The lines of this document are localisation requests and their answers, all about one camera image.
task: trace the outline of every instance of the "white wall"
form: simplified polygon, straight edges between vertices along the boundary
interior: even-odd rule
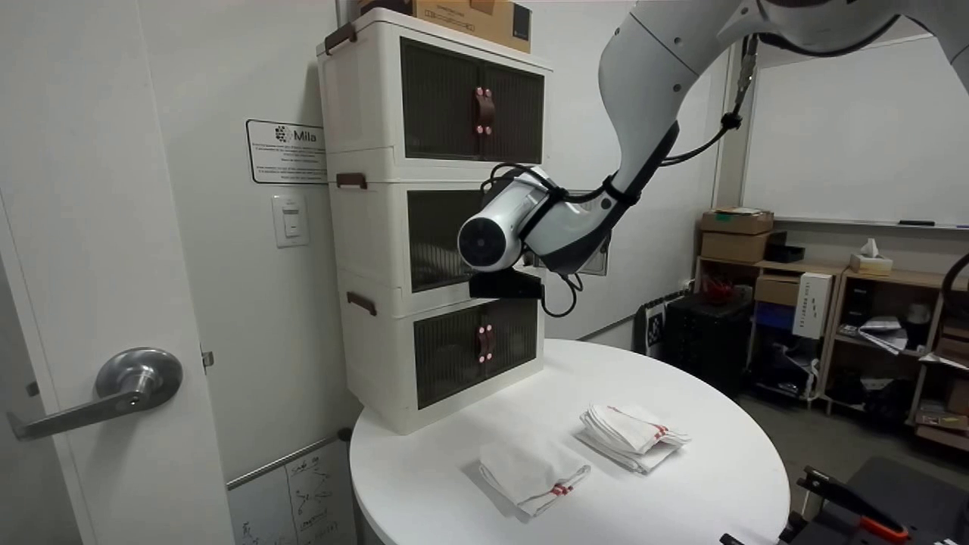
[[[0,543],[74,545],[83,543],[69,512],[53,439],[18,442],[4,412],[39,417],[24,332],[0,266]]]
[[[969,94],[901,24],[847,57],[760,48],[745,203],[788,219],[969,221]]]
[[[338,437],[344,348],[324,185],[255,185],[247,117],[317,126],[334,0],[144,0],[229,479]],[[271,197],[304,193],[309,249],[275,249]]]
[[[534,56],[557,71],[557,171],[565,185],[597,187],[618,167],[618,143],[601,101],[601,52],[633,0],[534,0]],[[720,129],[726,63],[717,61],[691,92],[675,152],[707,143]],[[695,266],[695,221],[713,203],[717,149],[662,171],[642,203],[612,235],[610,276],[586,279],[575,314],[548,322],[548,338],[586,338],[633,314],[644,299],[673,294]],[[551,306],[570,294],[548,279]]]

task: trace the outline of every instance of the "door lever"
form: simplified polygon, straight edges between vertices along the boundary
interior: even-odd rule
[[[15,439],[42,439],[96,420],[122,417],[132,412],[148,412],[173,399],[181,388],[181,363],[165,348],[127,348],[106,360],[96,374],[96,399],[53,417],[24,425],[6,412]]]

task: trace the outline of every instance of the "white round table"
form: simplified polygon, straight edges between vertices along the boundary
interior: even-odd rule
[[[588,342],[548,342],[548,367],[418,432],[397,437],[363,412],[351,439],[357,503],[401,545],[691,545],[724,534],[779,543],[788,474],[764,431],[724,395],[662,360]],[[653,476],[629,476],[574,431],[595,404],[636,404],[691,442]],[[480,448],[556,437],[592,476],[534,520],[504,514],[466,476]]]

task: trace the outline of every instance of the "white door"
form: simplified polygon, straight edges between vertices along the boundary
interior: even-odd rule
[[[0,342],[23,341],[23,360],[0,345],[0,377],[30,367],[23,377],[36,379],[42,407],[24,420],[92,404],[99,367],[124,348],[168,348],[181,363],[181,388],[169,404],[55,437],[53,461],[83,543],[231,543],[137,3],[0,3],[0,259],[0,317],[14,317],[0,322]],[[0,396],[0,437],[11,437],[4,412],[30,412],[30,404]],[[14,442],[0,445],[0,465],[14,465]],[[18,466],[0,466],[0,488],[14,474]],[[18,488],[27,503],[39,484],[23,479]]]

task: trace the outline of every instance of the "sign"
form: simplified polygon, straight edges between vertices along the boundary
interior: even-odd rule
[[[248,167],[258,185],[327,182],[324,132],[313,126],[247,122]]]

